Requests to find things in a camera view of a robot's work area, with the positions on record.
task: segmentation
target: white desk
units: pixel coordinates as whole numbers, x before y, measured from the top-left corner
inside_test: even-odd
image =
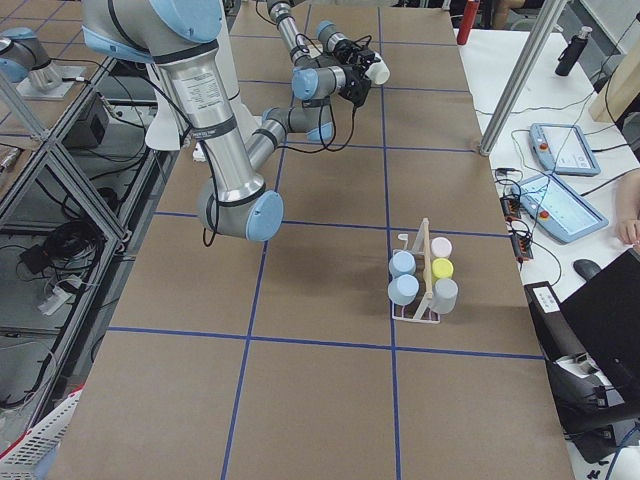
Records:
[[[493,112],[505,84],[513,70],[513,67],[524,46],[528,33],[503,32],[489,30],[474,30],[471,33],[467,45],[460,47],[460,54],[467,74],[469,89],[473,95],[474,106],[477,111]],[[520,98],[514,108],[515,112],[530,107],[565,107],[571,103],[580,102],[563,110],[535,110],[522,114],[512,114],[503,129],[495,148],[490,155],[492,168],[512,167],[523,171],[524,177],[536,175],[536,172],[524,168],[517,152],[517,147],[511,139],[511,132],[519,129],[528,129],[532,123],[577,123],[585,133],[595,132],[606,127],[607,123],[596,123],[591,119],[588,108],[595,98],[593,88],[587,75],[576,65],[569,76],[559,77],[554,70],[557,66],[557,58],[566,47],[562,35],[554,33],[550,36],[536,66],[534,67]],[[478,113],[481,130],[487,127],[490,115]],[[534,159],[528,133],[517,132],[514,134],[522,148],[526,165],[536,169],[542,169]],[[592,149],[600,149],[626,143],[626,140],[616,127],[609,128],[594,135],[588,135],[587,139]],[[638,161],[629,147],[618,148],[609,152],[596,154],[602,172],[591,178],[564,176],[563,179],[578,193],[586,192],[605,181],[619,175],[622,172],[637,168]],[[609,226],[591,235],[587,235],[568,245],[562,245],[553,240],[539,226],[534,233],[534,240],[545,246],[558,257],[562,264],[562,276],[554,286],[554,291],[564,300],[583,281],[575,273],[572,267],[574,260],[589,258],[601,267],[613,261],[627,246],[615,237],[616,224],[614,194],[617,182],[587,196],[587,200],[603,215],[609,219]],[[525,218],[531,226],[533,222]],[[521,271],[523,284],[547,280],[553,282],[558,277],[558,265],[556,261],[544,250],[533,246],[534,260],[525,262]],[[589,465],[569,443],[570,456],[573,463],[576,478],[586,478],[594,468],[602,470],[601,478],[606,475],[607,467]],[[640,448],[626,449],[616,464],[612,479],[632,480],[637,479],[640,470]]]

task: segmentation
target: metal pole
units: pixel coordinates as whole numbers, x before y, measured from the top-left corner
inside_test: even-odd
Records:
[[[567,0],[547,0],[542,6],[538,20],[527,38],[527,43],[525,43],[520,53],[520,57],[513,72],[511,72],[511,77],[509,77],[504,92],[502,92],[491,121],[484,132],[480,142],[480,155],[487,156],[491,153],[551,30],[558,21],[566,4]]]
[[[11,113],[20,119],[34,137],[43,141],[47,139],[49,132],[45,126],[33,113],[33,110],[22,100],[18,91],[11,85],[2,72],[0,72],[0,99],[7,104]]]

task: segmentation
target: blue tape line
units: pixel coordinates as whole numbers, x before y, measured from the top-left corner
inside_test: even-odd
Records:
[[[260,269],[258,271],[258,279],[256,281],[256,290],[253,295],[253,305],[251,306],[251,317],[249,319],[249,327],[247,329],[247,336],[244,343],[244,352],[242,353],[242,363],[240,365],[240,375],[238,376],[238,386],[236,387],[236,396],[233,402],[233,413],[231,414],[231,424],[229,425],[229,434],[227,436],[227,446],[224,452],[224,462],[222,464],[222,472],[220,473],[220,479],[225,480],[227,478],[227,471],[229,468],[229,461],[231,459],[231,447],[233,445],[233,436],[236,428],[236,420],[238,418],[238,410],[240,408],[240,396],[242,395],[242,386],[244,385],[244,375],[247,370],[247,359],[249,358],[249,348],[251,346],[251,333],[253,331],[253,324],[256,318],[256,310],[258,308],[258,299],[260,298],[260,288],[262,286],[262,276],[264,274],[264,265],[267,259],[267,249],[269,242],[265,242],[262,247],[262,258],[260,260]]]
[[[238,83],[266,83],[267,85],[291,85],[291,82],[278,80],[238,80]]]
[[[152,333],[156,335],[174,335],[177,337],[208,337],[208,338],[224,338],[231,340],[246,340],[245,335],[234,335],[232,333],[216,333],[216,332],[197,332],[189,330],[167,330],[162,328],[139,328],[139,327],[118,327],[110,326],[107,328],[110,332],[127,332],[127,333]]]
[[[186,218],[198,218],[195,213],[181,213],[181,212],[155,212],[154,215],[160,215],[164,217],[186,217]]]
[[[78,37],[80,36],[80,34],[81,34],[81,33],[82,33],[82,30],[80,30],[78,33],[76,33],[76,34],[74,35],[74,37],[73,37],[73,38],[71,39],[71,41],[67,44],[67,46],[66,46],[66,47],[64,47],[64,48],[62,49],[62,51],[58,54],[58,57],[62,57],[62,56],[64,56],[64,52],[66,52],[66,51],[67,51],[67,49],[68,49],[71,45],[84,45],[84,42],[82,42],[82,43],[76,43],[76,41],[75,41],[75,40],[76,40],[76,38],[78,38]]]
[[[523,353],[477,352],[471,350],[448,350],[421,347],[396,347],[396,350],[401,352],[435,353],[438,355],[456,355],[463,357],[511,358],[514,360],[544,360],[544,357],[542,355],[527,355]]]
[[[110,332],[122,332],[122,333],[141,333],[150,335],[170,335],[176,337],[202,337],[202,338],[220,338],[224,340],[251,340],[255,342],[264,343],[286,343],[293,345],[315,345],[323,347],[338,347],[338,348],[355,348],[365,350],[388,350],[391,351],[391,345],[379,345],[375,343],[355,343],[355,342],[338,342],[332,340],[311,340],[305,338],[284,338],[284,337],[268,337],[263,335],[247,335],[233,334],[233,333],[218,333],[218,332],[200,332],[195,330],[168,330],[163,328],[143,328],[143,327],[123,327],[123,326],[110,326],[107,328]],[[411,352],[411,353],[430,353],[436,355],[453,355],[463,357],[488,357],[488,358],[509,358],[514,360],[544,360],[542,355],[529,355],[523,353],[505,353],[505,352],[481,352],[477,350],[452,350],[441,348],[426,348],[426,347],[407,347],[398,346],[395,347],[396,351]]]
[[[456,90],[451,88],[422,88],[422,87],[384,87],[386,90],[401,90],[409,92],[446,92],[446,93],[471,93],[469,90]]]
[[[5,22],[6,20],[9,19],[13,19],[12,15],[14,13],[16,13],[18,10],[20,10],[22,7],[24,7],[24,5],[28,2],[29,0],[22,0],[22,3],[20,5],[18,5],[16,8],[14,8],[11,12],[9,12],[9,14],[7,16],[5,16],[4,18],[2,18],[0,20],[0,24]]]
[[[397,41],[382,41],[389,45],[420,45],[425,47],[457,47],[455,43],[431,43],[431,42],[397,42]]]
[[[301,141],[290,141],[288,142],[292,145],[310,145],[316,146],[315,143],[312,142],[301,142]],[[441,148],[441,147],[394,147],[390,145],[347,145],[347,148],[374,148],[374,149],[386,149],[386,150],[409,150],[416,152],[453,152],[453,153],[476,153],[475,150],[471,148]]]
[[[277,37],[275,35],[247,35],[247,34],[231,34],[229,33],[231,38],[268,38],[271,40],[282,40],[282,38]]]
[[[378,38],[380,43],[380,56],[383,55],[382,16],[378,7]],[[387,231],[387,256],[391,258],[391,208],[389,205],[389,172],[387,162],[387,123],[384,105],[384,85],[380,86],[380,106],[382,109],[382,155],[384,168],[384,206],[385,206],[385,230]],[[389,324],[391,333],[391,383],[393,387],[393,430],[395,437],[396,454],[396,480],[402,480],[402,453],[400,448],[400,405],[398,400],[398,359],[396,354],[396,325],[392,318],[391,301],[389,301]]]
[[[62,7],[64,7],[64,6],[65,6],[65,3],[64,3],[64,2],[60,2],[60,6],[59,6],[58,8],[56,8],[56,9],[51,13],[51,15],[49,15],[47,18],[45,18],[44,22],[42,22],[42,25],[40,25],[38,28],[36,28],[36,29],[34,30],[34,32],[37,32],[37,31],[38,31],[38,30],[40,30],[42,27],[44,27],[47,23],[49,23],[49,21],[51,21],[51,20],[53,19],[53,16],[54,16],[56,13],[58,13],[58,12],[60,11],[60,9],[61,9]]]
[[[375,225],[355,225],[348,223],[323,223],[323,222],[303,222],[301,220],[284,220],[282,223],[287,225],[304,225],[314,227],[334,227],[334,228],[359,228],[364,230],[380,230],[385,231],[387,227],[377,227]]]
[[[281,169],[278,171],[278,179],[276,180],[276,188],[279,185]],[[158,216],[166,216],[166,217],[183,217],[183,218],[198,218],[198,215],[195,213],[182,213],[182,212],[164,212],[157,211],[155,215]],[[324,223],[324,222],[305,222],[302,220],[283,220],[283,224],[286,225],[301,225],[306,227],[331,227],[331,228],[353,228],[353,229],[361,229],[361,230],[377,230],[377,231],[398,231],[398,232],[417,232],[417,228],[407,228],[407,227],[382,227],[377,225],[357,225],[350,223]],[[509,238],[509,235],[506,233],[487,233],[487,232],[463,232],[458,230],[439,230],[432,229],[431,232],[439,233],[443,235],[461,235],[461,236],[470,236],[470,237],[491,237],[491,238]]]
[[[376,345],[374,343],[333,342],[330,340],[305,340],[302,338],[279,338],[253,336],[252,341],[269,343],[288,343],[294,345],[316,345],[322,347],[359,348],[365,350],[391,350],[389,345]]]

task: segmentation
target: white plug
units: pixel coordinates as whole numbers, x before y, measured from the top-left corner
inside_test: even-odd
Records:
[[[42,312],[43,315],[53,315],[58,311],[62,305],[66,303],[75,293],[72,291],[67,291],[60,285],[63,283],[68,283],[73,287],[73,289],[77,290],[82,285],[82,280],[76,275],[70,275],[64,280],[60,280],[54,287],[51,295],[40,305],[38,305],[38,310]]]

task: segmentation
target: light blue cup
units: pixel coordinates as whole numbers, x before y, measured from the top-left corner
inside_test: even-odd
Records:
[[[413,275],[400,275],[394,278],[387,288],[389,299],[396,305],[404,307],[413,302],[418,294],[418,279]]]
[[[416,271],[416,259],[406,250],[393,254],[389,260],[389,273],[393,278],[401,275],[413,275]]]

